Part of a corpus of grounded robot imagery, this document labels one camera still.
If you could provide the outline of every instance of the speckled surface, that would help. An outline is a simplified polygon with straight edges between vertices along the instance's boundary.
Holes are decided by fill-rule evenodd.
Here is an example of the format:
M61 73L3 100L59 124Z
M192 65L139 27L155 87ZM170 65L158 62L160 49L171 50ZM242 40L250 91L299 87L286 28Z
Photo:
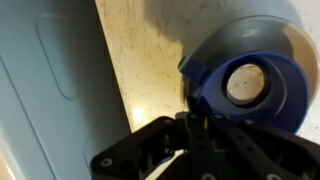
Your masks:
M303 28L320 47L320 1L96 0L113 67L133 131L182 110L181 57L222 25L250 15L273 15ZM299 135L320 143L320 97Z

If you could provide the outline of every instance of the blue plastic spool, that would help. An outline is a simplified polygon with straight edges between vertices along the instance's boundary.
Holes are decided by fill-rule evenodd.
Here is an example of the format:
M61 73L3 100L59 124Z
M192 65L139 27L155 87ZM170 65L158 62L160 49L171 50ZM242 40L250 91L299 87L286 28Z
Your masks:
M223 114L235 123L252 119L291 133L299 129L308 110L310 93L307 78L296 62L267 51L247 52L221 62L219 66L201 64L191 57L179 63L180 72L189 81L188 95L196 103L205 97L211 113ZM232 72L245 64L254 64L263 71L265 86L253 102L241 106L227 98L226 84Z

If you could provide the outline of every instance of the beige countertop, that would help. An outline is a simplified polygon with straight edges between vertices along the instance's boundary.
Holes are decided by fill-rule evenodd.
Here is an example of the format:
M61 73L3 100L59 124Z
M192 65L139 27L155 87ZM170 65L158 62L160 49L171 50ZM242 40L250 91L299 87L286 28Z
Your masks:
M178 62L222 25L273 15L302 27L320 47L320 1L96 0L131 129L182 111ZM320 98L299 135L320 143Z

